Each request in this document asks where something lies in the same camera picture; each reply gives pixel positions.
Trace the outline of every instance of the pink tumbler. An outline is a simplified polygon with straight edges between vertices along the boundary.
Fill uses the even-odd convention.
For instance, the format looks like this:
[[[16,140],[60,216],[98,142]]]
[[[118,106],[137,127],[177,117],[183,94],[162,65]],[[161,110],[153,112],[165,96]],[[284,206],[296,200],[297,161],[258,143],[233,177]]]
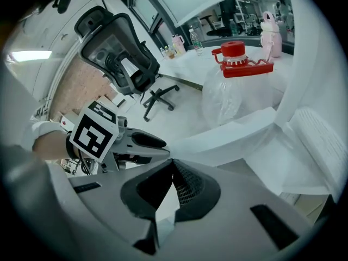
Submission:
[[[175,49],[180,53],[184,54],[186,52],[185,47],[184,47],[184,39],[182,36],[178,35],[173,35],[172,36],[172,42],[175,44]]]
[[[273,14],[265,11],[263,13],[263,20],[264,22],[261,22],[261,45],[266,54],[265,58],[269,60],[270,56],[280,57],[282,53],[282,36],[279,33],[279,27],[273,18]]]

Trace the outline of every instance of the bottle label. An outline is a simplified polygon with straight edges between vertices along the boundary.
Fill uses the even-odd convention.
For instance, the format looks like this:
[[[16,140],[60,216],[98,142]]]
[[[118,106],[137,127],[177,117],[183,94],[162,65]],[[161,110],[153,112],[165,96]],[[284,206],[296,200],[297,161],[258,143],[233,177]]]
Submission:
[[[199,48],[203,47],[203,46],[202,46],[202,43],[201,43],[200,41],[194,42],[193,45],[194,45],[194,48],[195,48],[195,49],[199,49]]]

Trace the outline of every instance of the office chair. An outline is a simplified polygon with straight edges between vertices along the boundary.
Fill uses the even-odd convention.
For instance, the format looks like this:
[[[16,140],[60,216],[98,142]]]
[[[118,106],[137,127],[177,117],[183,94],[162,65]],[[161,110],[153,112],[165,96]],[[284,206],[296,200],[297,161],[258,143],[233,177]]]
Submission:
[[[145,45],[140,42],[132,21],[127,14],[113,15],[101,6],[88,10],[75,24],[75,32],[82,39],[79,55],[83,61],[104,72],[123,95],[144,94],[156,80],[160,65]],[[161,98],[175,89],[150,90],[151,97],[143,103],[146,108],[144,120],[156,101],[174,106]]]

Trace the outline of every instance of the red cap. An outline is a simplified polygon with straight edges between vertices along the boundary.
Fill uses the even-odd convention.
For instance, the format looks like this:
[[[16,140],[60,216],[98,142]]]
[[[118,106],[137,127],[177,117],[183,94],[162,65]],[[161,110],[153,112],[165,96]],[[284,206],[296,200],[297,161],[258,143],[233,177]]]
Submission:
[[[242,41],[224,42],[221,45],[221,52],[226,57],[238,57],[245,54],[245,46]]]

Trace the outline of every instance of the ceiling light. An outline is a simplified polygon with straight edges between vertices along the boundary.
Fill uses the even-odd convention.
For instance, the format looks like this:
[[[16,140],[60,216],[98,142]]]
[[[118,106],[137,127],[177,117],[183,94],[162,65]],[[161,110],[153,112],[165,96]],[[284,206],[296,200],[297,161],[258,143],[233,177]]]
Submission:
[[[24,62],[30,60],[48,59],[52,51],[17,51],[11,52],[10,58],[16,62]]]

